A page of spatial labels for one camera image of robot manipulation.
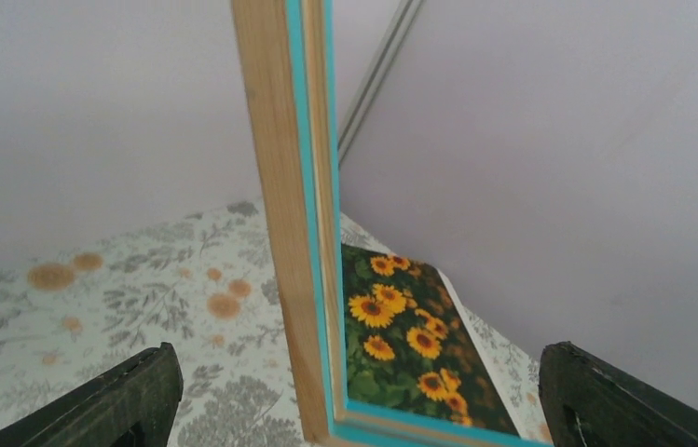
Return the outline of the white mat board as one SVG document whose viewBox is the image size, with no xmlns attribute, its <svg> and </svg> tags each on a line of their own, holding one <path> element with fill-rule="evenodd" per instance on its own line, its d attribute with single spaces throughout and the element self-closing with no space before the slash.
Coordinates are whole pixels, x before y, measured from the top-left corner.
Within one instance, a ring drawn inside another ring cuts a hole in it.
<svg viewBox="0 0 698 447">
<path fill-rule="evenodd" d="M 477 350 L 483 365 L 486 367 L 486 371 L 490 377 L 490 382 L 498 392 L 505 410 L 513 421 L 513 425 L 515 426 L 517 433 L 524 440 L 542 442 L 543 438 L 539 432 L 539 424 L 528 414 L 530 412 L 530 408 L 527 406 L 521 407 L 513 402 L 510 389 L 512 382 L 510 381 L 510 377 L 504 371 L 504 368 L 500 366 L 498 360 L 495 358 L 494 349 L 491 345 L 493 338 L 484 338 L 478 331 L 478 329 L 483 328 L 490 329 L 490 326 L 481 318 L 477 317 L 471 310 L 466 308 L 466 306 L 459 299 L 458 293 L 449 277 L 441 270 L 437 270 L 437 272 L 440 279 L 445 284 L 449 297 L 452 299 L 453 304 L 458 309 L 458 314 L 461 321 L 468 327 L 472 344 Z"/>
</svg>

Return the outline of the teal wooden picture frame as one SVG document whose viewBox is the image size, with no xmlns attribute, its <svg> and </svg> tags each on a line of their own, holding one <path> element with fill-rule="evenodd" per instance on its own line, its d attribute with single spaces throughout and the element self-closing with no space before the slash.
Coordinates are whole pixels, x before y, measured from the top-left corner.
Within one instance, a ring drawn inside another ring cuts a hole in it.
<svg viewBox="0 0 698 447">
<path fill-rule="evenodd" d="M 320 446 L 547 446 L 354 402 L 347 354 L 332 5 L 231 5 L 302 430 Z"/>
</svg>

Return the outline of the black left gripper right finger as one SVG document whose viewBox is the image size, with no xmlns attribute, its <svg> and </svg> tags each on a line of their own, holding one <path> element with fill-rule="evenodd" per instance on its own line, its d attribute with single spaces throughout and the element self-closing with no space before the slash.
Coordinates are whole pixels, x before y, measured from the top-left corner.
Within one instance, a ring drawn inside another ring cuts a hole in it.
<svg viewBox="0 0 698 447">
<path fill-rule="evenodd" d="M 698 410 L 571 342 L 542 350 L 539 397 L 555 446 L 698 446 Z"/>
</svg>

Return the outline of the sunflower photo print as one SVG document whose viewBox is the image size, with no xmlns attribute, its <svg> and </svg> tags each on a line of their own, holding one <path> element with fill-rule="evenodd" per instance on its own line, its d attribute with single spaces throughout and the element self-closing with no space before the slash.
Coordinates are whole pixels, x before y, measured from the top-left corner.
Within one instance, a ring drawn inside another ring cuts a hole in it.
<svg viewBox="0 0 698 447">
<path fill-rule="evenodd" d="M 518 435 L 440 272 L 350 245 L 341 255 L 349 399 Z"/>
</svg>

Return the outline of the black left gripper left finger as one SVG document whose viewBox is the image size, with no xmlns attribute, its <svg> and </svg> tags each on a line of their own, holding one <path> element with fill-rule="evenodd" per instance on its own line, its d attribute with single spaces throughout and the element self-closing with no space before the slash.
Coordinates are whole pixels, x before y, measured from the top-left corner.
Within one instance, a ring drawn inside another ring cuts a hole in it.
<svg viewBox="0 0 698 447">
<path fill-rule="evenodd" d="M 165 342 L 0 429 L 0 446 L 166 446 L 183 392 Z"/>
</svg>

